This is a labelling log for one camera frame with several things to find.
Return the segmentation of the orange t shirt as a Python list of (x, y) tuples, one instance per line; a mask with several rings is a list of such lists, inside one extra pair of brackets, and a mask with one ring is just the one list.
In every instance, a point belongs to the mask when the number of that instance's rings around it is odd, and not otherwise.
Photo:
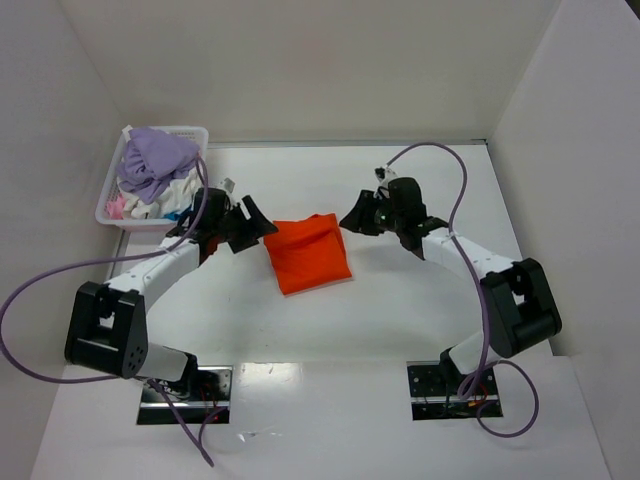
[(275, 221), (264, 244), (283, 295), (350, 279), (346, 248), (335, 213)]

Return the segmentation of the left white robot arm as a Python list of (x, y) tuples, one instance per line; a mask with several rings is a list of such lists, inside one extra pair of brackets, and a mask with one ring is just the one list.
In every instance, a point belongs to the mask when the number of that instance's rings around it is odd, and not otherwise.
[(223, 188), (201, 188), (151, 257), (98, 284), (79, 287), (64, 356), (73, 364), (122, 379), (151, 380), (180, 396), (198, 377), (195, 355), (150, 342), (147, 313), (181, 278), (198, 269), (217, 247), (233, 253), (277, 233), (250, 196), (232, 200)]

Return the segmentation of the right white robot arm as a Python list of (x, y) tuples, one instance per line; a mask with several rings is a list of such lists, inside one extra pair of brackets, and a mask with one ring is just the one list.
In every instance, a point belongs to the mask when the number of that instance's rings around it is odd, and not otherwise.
[(560, 332), (559, 311), (538, 261), (516, 261), (454, 234), (445, 220), (427, 213), (415, 179), (386, 167), (375, 174), (378, 187), (361, 191), (339, 226), (367, 236), (391, 232), (418, 259), (474, 281), (480, 293), (489, 336), (479, 331), (441, 353), (439, 367), (450, 386), (470, 385), (482, 355), (489, 367)]

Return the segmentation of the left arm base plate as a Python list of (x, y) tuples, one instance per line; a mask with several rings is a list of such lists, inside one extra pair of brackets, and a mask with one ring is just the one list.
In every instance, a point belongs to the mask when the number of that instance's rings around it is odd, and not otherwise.
[[(189, 380), (157, 380), (157, 384), (187, 425), (201, 424), (209, 415), (213, 415), (213, 424), (228, 424), (232, 380), (231, 366), (200, 366)], [(162, 394), (145, 384), (136, 424), (151, 426), (177, 423), (178, 420)]]

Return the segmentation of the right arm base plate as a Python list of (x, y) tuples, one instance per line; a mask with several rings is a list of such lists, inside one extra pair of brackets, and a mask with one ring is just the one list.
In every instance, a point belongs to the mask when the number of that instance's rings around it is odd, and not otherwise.
[(483, 374), (468, 400), (457, 397), (457, 388), (446, 383), (435, 362), (408, 363), (407, 377), (414, 421), (473, 419), (479, 410), (482, 418), (503, 416), (492, 369)]

